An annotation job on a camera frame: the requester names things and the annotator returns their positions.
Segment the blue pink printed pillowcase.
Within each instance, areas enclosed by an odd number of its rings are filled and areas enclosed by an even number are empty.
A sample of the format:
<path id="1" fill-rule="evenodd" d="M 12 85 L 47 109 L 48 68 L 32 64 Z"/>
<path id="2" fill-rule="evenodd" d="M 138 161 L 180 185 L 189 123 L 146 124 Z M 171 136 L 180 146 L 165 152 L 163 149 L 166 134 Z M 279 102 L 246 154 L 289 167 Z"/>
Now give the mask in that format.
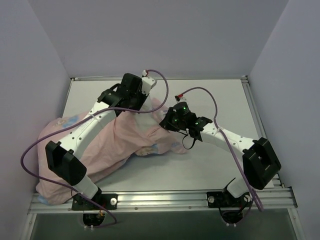
<path id="1" fill-rule="evenodd" d="M 41 131 L 38 140 L 73 126 L 84 119 L 87 113 L 88 111 L 51 121 Z M 146 132 L 140 130 L 133 114 L 133 112 L 122 112 L 100 131 L 84 151 L 80 161 L 87 167 L 88 176 L 94 183 L 115 172 L 133 154 L 147 156 L 162 155 L 169 151 L 176 154 L 187 152 L 175 135 L 161 126 L 152 127 Z M 48 168 L 45 146 L 49 141 L 57 142 L 66 134 L 66 131 L 59 133 L 37 144 L 39 175 L 63 184 L 66 184 L 66 181 Z M 71 190 L 42 179 L 39 180 L 36 191 L 40 194 L 38 199 L 46 205 L 63 204 L 72 197 Z"/>

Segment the white pillow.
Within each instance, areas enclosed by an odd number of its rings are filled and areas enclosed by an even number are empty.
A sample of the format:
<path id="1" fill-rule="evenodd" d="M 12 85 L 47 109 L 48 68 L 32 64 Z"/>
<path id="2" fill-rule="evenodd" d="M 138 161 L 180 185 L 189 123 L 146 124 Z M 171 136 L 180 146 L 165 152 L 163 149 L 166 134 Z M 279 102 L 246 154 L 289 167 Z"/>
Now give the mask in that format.
<path id="1" fill-rule="evenodd" d="M 150 111 L 158 108 L 161 102 L 157 98 L 148 97 L 147 100 L 141 107 L 142 111 Z M 137 127 L 143 131 L 147 132 L 153 127 L 160 127 L 159 123 L 165 118 L 168 112 L 168 107 L 163 105 L 156 111 L 150 113 L 134 113 L 133 117 L 137 124 Z"/>

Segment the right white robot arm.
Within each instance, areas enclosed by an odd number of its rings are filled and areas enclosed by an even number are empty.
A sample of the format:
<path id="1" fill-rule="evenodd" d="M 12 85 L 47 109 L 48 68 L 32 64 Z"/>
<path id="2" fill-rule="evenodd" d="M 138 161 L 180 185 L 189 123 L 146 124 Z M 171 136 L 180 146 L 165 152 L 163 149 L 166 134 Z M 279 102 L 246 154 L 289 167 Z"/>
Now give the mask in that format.
<path id="1" fill-rule="evenodd" d="M 241 177 L 227 184 L 222 193 L 223 203 L 234 206 L 250 189 L 263 190 L 282 168 L 270 143 L 264 137 L 247 138 L 218 127 L 213 120 L 191 112 L 185 101 L 170 107 L 159 124 L 171 132 L 184 131 L 194 141 L 200 141 L 229 151 L 240 168 Z"/>

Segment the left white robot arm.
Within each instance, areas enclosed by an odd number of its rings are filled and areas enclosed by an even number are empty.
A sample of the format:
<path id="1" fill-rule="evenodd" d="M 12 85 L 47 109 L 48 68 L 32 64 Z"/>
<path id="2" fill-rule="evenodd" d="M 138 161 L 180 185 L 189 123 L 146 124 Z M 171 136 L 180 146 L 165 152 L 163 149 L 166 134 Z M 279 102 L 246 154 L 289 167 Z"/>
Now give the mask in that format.
<path id="1" fill-rule="evenodd" d="M 101 191 L 80 161 L 84 151 L 100 131 L 121 113 L 122 108 L 139 111 L 156 83 L 149 76 L 126 73 L 120 83 L 101 93 L 85 116 L 84 123 L 58 142 L 49 141 L 46 144 L 48 168 L 84 195 L 82 202 L 88 209 L 95 210 L 100 206 Z"/>

